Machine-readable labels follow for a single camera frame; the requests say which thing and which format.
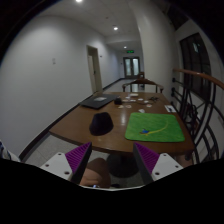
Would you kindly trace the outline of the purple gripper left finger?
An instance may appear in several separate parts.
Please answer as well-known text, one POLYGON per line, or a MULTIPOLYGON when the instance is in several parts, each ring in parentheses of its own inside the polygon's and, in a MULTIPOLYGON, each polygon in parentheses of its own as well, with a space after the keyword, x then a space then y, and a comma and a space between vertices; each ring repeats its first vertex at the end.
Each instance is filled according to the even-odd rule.
POLYGON ((92 143, 85 143, 68 153, 58 152, 41 169, 48 171, 72 183, 79 184, 89 157, 92 152, 92 143))

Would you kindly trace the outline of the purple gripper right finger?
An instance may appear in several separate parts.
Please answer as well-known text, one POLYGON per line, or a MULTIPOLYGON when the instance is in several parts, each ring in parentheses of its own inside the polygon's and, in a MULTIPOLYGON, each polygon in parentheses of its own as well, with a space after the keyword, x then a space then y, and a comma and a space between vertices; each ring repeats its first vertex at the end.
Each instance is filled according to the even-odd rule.
POLYGON ((145 185, 182 169, 167 153, 158 154, 139 143, 133 144, 133 154, 145 185))

